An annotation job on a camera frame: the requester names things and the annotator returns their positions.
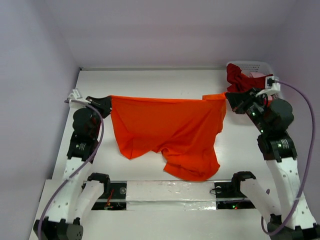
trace screw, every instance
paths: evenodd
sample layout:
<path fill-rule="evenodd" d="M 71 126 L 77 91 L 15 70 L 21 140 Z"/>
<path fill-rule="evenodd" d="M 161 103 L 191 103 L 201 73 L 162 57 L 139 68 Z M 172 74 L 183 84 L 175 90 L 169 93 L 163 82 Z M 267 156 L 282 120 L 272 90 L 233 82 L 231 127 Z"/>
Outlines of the screw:
<path fill-rule="evenodd" d="M 125 187 L 121 187 L 119 191 L 120 191 L 120 194 L 126 194 L 127 189 Z"/>
<path fill-rule="evenodd" d="M 221 186 L 216 186 L 216 187 L 214 188 L 214 191 L 215 191 L 216 194 L 222 193 L 222 191 L 221 191 Z"/>

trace black bracket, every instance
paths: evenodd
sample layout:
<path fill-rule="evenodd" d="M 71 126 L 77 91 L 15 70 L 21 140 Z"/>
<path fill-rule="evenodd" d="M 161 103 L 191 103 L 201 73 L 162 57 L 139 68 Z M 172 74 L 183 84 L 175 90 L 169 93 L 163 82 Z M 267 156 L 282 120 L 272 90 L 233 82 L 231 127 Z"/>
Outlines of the black bracket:
<path fill-rule="evenodd" d="M 90 102 L 90 105 L 97 109 L 101 116 L 105 119 L 109 116 L 112 109 L 111 96 L 106 96 L 103 98 L 95 98 L 92 96 L 87 96 L 86 100 Z"/>
<path fill-rule="evenodd" d="M 74 133 L 85 139 L 96 140 L 99 135 L 101 120 L 98 114 L 88 108 L 80 108 L 73 114 Z"/>
<path fill-rule="evenodd" d="M 260 92 L 258 88 L 252 88 L 249 91 L 237 93 L 226 92 L 226 99 L 229 101 L 231 109 L 236 114 L 245 114 L 247 109 L 256 100 L 256 94 Z"/>
<path fill-rule="evenodd" d="M 69 150 L 66 155 L 68 159 L 76 157 L 81 158 L 84 162 L 96 149 L 97 145 L 97 140 L 85 139 L 84 137 L 79 137 L 77 134 L 73 133 L 70 140 Z"/>
<path fill-rule="evenodd" d="M 214 190 L 217 199 L 229 199 L 229 198 L 246 198 L 241 193 L 240 185 L 242 181 L 246 179 L 256 179 L 250 171 L 239 171 L 233 174 L 231 181 L 227 182 L 215 182 Z"/>
<path fill-rule="evenodd" d="M 38 236 L 39 220 L 33 225 L 33 231 Z M 49 221 L 46 217 L 42 222 L 41 239 L 42 240 L 81 240 L 84 228 L 80 225 L 80 219 L 77 217 L 73 224 L 66 223 L 65 219 L 60 222 Z"/>
<path fill-rule="evenodd" d="M 269 233 L 275 231 L 281 225 L 281 215 L 271 214 L 270 222 L 267 224 Z M 270 236 L 271 240 L 315 240 L 320 238 L 320 226 L 313 224 L 312 228 L 301 229 L 296 226 L 295 229 L 284 227 L 276 235 Z"/>
<path fill-rule="evenodd" d="M 88 182 L 99 181 L 103 184 L 103 194 L 109 194 L 111 188 L 110 177 L 108 174 L 94 172 L 88 177 Z"/>
<path fill-rule="evenodd" d="M 127 193 L 127 183 L 126 182 L 111 182 L 110 190 L 113 190 L 112 199 L 113 200 L 126 200 Z M 108 199 L 110 192 L 104 192 L 99 199 Z"/>
<path fill-rule="evenodd" d="M 257 141 L 264 160 L 276 160 L 280 163 L 282 158 L 297 158 L 294 141 L 286 131 L 276 136 L 265 137 L 261 134 Z"/>

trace black base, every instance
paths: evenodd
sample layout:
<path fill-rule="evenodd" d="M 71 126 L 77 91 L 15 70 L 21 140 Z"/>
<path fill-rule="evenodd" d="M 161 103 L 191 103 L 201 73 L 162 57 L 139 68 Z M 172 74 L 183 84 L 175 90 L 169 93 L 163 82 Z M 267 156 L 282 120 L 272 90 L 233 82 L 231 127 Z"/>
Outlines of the black base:
<path fill-rule="evenodd" d="M 113 190 L 112 200 L 125 200 L 127 193 L 127 183 L 126 182 L 111 182 L 110 183 L 110 191 L 105 191 L 99 199 L 108 199 L 111 194 L 111 190 Z"/>
<path fill-rule="evenodd" d="M 127 210 L 127 203 L 126 202 L 110 202 L 110 205 L 106 206 L 106 202 L 96 202 L 93 205 L 91 210 L 122 211 L 122 210 Z"/>
<path fill-rule="evenodd" d="M 238 210 L 238 209 L 255 209 L 255 205 L 251 201 L 217 201 L 216 202 L 216 209 L 231 209 L 231 210 Z"/>
<path fill-rule="evenodd" d="M 269 233 L 275 231 L 281 224 L 281 216 L 271 215 L 271 220 L 267 225 Z M 284 227 L 278 234 L 270 236 L 271 240 L 315 240 L 320 238 L 320 226 L 313 225 L 313 228 L 301 229 L 297 226 L 295 230 Z"/>
<path fill-rule="evenodd" d="M 38 236 L 39 220 L 33 225 L 33 231 Z M 80 225 L 80 219 L 76 218 L 73 224 L 68 224 L 64 219 L 60 222 L 49 221 L 45 218 L 41 227 L 42 240 L 81 240 L 84 228 Z"/>
<path fill-rule="evenodd" d="M 240 191 L 236 191 L 231 181 L 221 181 L 214 183 L 215 197 L 217 199 L 246 198 Z"/>

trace white connector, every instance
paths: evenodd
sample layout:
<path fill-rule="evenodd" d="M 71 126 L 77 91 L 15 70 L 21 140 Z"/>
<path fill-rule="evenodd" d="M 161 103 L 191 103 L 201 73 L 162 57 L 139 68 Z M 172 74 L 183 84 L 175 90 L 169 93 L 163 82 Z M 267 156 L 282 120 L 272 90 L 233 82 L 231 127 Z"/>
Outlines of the white connector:
<path fill-rule="evenodd" d="M 72 91 L 70 92 L 68 98 L 68 103 L 69 103 L 69 107 L 73 108 L 73 109 L 81 109 L 84 108 L 85 106 L 83 104 L 80 103 L 76 103 L 76 102 L 72 102 L 72 100 L 77 100 L 83 103 L 90 103 L 88 100 L 84 99 L 80 93 L 80 91 L 78 90 L 78 88 L 74 88 L 72 89 Z"/>
<path fill-rule="evenodd" d="M 268 84 L 268 80 L 272 79 L 276 82 L 272 83 L 272 85 Z M 262 94 L 267 94 L 268 96 L 271 96 L 273 94 L 278 94 L 281 91 L 281 87 L 280 87 L 280 83 L 278 83 L 277 81 L 279 80 L 279 78 L 277 76 L 266 76 L 265 77 L 265 85 L 263 90 L 261 90 L 260 92 L 258 92 L 256 94 L 256 97 Z"/>

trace red cloth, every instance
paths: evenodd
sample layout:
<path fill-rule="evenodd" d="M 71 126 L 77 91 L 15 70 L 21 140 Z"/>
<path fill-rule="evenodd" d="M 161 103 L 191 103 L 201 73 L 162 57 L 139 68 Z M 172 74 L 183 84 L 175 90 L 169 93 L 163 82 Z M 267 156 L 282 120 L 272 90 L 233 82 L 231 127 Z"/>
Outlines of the red cloth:
<path fill-rule="evenodd" d="M 228 92 L 243 93 L 252 88 L 265 89 L 266 76 L 248 77 L 241 73 L 240 67 L 232 63 L 226 66 L 226 73 L 226 80 L 231 83 L 231 86 L 227 87 Z"/>
<path fill-rule="evenodd" d="M 224 93 L 203 100 L 112 96 L 111 119 L 120 152 L 128 159 L 161 152 L 164 170 L 188 181 L 205 181 L 220 165 L 214 151 L 226 114 Z"/>

